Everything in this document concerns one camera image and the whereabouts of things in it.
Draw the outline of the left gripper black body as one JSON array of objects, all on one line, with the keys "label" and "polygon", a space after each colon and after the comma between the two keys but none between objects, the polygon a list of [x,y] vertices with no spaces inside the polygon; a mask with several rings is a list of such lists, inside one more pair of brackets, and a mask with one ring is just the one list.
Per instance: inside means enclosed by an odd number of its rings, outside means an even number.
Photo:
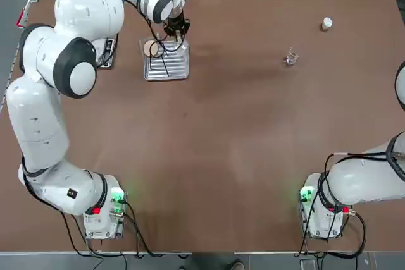
[{"label": "left gripper black body", "polygon": [[183,28],[189,29],[190,20],[188,18],[185,18],[184,15],[178,15],[174,18],[168,18],[166,25],[169,25],[174,32],[181,31],[181,29]]}]

